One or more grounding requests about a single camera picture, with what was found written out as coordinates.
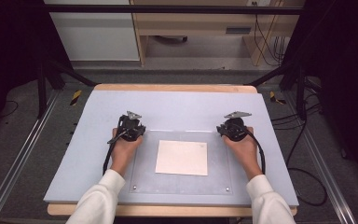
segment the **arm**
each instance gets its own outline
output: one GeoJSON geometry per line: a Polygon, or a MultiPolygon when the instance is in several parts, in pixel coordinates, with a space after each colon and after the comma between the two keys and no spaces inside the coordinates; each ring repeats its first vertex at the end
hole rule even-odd
{"type": "Polygon", "coordinates": [[[143,137],[134,142],[119,138],[112,152],[112,165],[101,181],[91,187],[77,203],[75,212],[66,223],[113,223],[115,220],[117,196],[124,186],[124,174],[130,164],[135,149],[141,145],[143,137]]]}
{"type": "Polygon", "coordinates": [[[245,170],[249,183],[246,189],[252,200],[254,223],[295,223],[290,208],[280,194],[272,189],[257,163],[257,145],[247,135],[239,142],[233,142],[223,135],[228,145],[245,170]]]}

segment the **white cabinet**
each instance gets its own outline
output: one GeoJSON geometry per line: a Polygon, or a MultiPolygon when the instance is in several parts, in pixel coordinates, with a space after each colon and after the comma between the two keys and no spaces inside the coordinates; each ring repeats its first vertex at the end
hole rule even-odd
{"type": "MultiPolygon", "coordinates": [[[[45,0],[46,4],[128,5],[128,0],[45,0]]],[[[50,13],[71,61],[139,61],[130,13],[50,13]]]]}

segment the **aluminum rail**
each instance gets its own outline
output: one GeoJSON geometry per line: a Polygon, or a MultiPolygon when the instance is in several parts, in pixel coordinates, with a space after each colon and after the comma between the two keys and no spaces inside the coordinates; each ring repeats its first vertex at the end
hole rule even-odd
{"type": "MultiPolygon", "coordinates": [[[[295,96],[293,93],[284,92],[284,98],[287,100],[290,108],[294,113],[295,110],[295,96]]],[[[344,196],[342,195],[339,186],[334,179],[333,175],[330,172],[330,169],[327,167],[326,162],[322,154],[320,153],[318,147],[316,146],[315,141],[310,134],[310,130],[305,127],[304,130],[304,139],[306,141],[307,149],[309,151],[310,157],[315,165],[316,171],[318,172],[321,181],[324,183],[326,187],[327,194],[330,198],[330,202],[333,205],[334,209],[336,210],[337,216],[339,221],[343,224],[354,224],[356,220],[349,208],[347,202],[345,201],[344,196]]]]}
{"type": "Polygon", "coordinates": [[[27,159],[34,148],[34,144],[42,132],[59,94],[60,91],[52,91],[52,94],[48,99],[48,108],[46,112],[43,114],[42,118],[38,119],[34,124],[34,127],[28,135],[24,145],[22,145],[16,160],[14,160],[10,170],[7,172],[7,175],[0,186],[0,212],[7,200],[7,197],[16,184],[17,179],[19,178],[22,168],[27,162],[27,159]]]}
{"type": "Polygon", "coordinates": [[[162,5],[23,5],[26,10],[77,13],[190,13],[190,14],[257,14],[301,15],[303,7],[218,7],[218,6],[162,6],[162,5]]]}

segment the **clear acrylic sheet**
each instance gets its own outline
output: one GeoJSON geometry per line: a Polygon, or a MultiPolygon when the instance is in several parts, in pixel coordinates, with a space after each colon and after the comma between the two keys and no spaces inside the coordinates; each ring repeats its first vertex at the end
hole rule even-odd
{"type": "Polygon", "coordinates": [[[230,189],[227,148],[218,133],[147,131],[136,152],[130,193],[227,195],[230,189]],[[159,140],[207,143],[208,175],[157,174],[159,140]]]}

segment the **gray carpet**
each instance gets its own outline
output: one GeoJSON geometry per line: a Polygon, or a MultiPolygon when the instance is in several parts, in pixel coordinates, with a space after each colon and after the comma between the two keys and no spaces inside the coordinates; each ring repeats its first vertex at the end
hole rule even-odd
{"type": "MultiPolygon", "coordinates": [[[[92,76],[99,82],[113,83],[226,83],[241,84],[253,80],[259,76],[258,72],[244,74],[243,72],[225,71],[225,75],[216,71],[185,71],[183,73],[170,73],[167,71],[127,71],[119,73],[113,71],[98,71],[85,74],[92,76]]],[[[84,104],[92,88],[74,82],[65,77],[68,84],[61,92],[58,103],[40,134],[40,137],[30,155],[21,176],[9,195],[0,214],[3,218],[27,218],[38,220],[65,220],[67,217],[52,217],[47,213],[47,204],[43,202],[46,189],[60,165],[62,156],[70,142],[70,132],[76,128],[84,104]],[[82,94],[75,106],[70,106],[72,96],[76,90],[82,90],[82,94]]],[[[270,117],[280,118],[291,115],[288,105],[272,103],[269,100],[269,91],[261,91],[265,97],[266,106],[270,117]]],[[[34,82],[13,90],[7,97],[19,103],[19,108],[11,115],[0,119],[0,183],[7,173],[11,163],[15,160],[22,143],[30,132],[37,115],[37,91],[34,82]]],[[[318,103],[311,97],[309,105],[318,103]]],[[[12,105],[7,104],[6,111],[10,111],[12,105]]],[[[293,127],[295,122],[280,125],[280,127],[293,127]]],[[[339,145],[335,140],[324,116],[319,113],[310,115],[308,127],[328,162],[336,181],[341,188],[348,205],[350,206],[358,222],[358,165],[354,161],[343,160],[340,156],[339,145]]],[[[292,130],[276,131],[282,154],[286,158],[288,152],[296,140],[300,128],[292,130]]],[[[296,151],[290,161],[291,167],[307,170],[318,175],[306,150],[304,141],[300,140],[296,151]]],[[[301,196],[308,201],[319,202],[323,197],[321,187],[311,178],[297,172],[291,172],[295,188],[301,196]]],[[[336,211],[328,200],[326,204],[314,207],[300,203],[298,213],[295,216],[297,223],[340,223],[336,211]]],[[[242,223],[250,223],[246,218],[242,223]]]]}

